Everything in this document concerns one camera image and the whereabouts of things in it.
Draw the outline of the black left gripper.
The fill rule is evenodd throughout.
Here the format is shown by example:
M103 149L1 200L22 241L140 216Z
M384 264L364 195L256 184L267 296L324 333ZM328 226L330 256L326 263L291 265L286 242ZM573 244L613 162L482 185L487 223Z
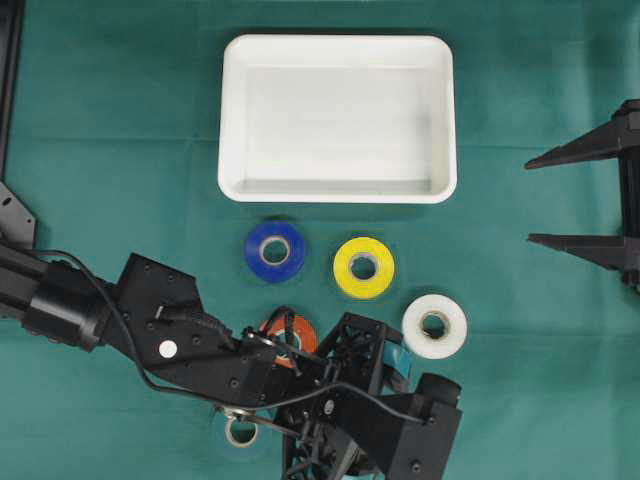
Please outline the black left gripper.
M384 346L390 328L345 313L314 354L252 327L244 330L252 380L291 380L287 396L299 402L277 409L283 431L284 479L390 479L387 466L365 443L366 429L385 417L372 398L390 373Z

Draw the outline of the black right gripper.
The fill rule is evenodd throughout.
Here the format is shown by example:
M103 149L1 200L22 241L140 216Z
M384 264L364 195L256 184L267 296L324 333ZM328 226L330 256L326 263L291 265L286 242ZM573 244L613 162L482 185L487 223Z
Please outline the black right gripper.
M531 233L527 240L609 270L639 292L639 100L626 100L614 120L529 160L525 169L611 159L618 154L623 236Z

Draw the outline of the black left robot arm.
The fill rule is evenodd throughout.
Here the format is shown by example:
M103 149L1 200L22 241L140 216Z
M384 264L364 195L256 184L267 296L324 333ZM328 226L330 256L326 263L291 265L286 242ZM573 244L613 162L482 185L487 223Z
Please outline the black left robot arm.
M151 389L211 403L233 418L267 421L284 440L288 479L338 479L380 472L363 427L345 413L382 413L388 341L397 331L345 314L316 347L294 337L294 312L281 307L240 336L205 312L195 279L132 255L116 283L52 250L1 247L1 312L30 334L128 357Z

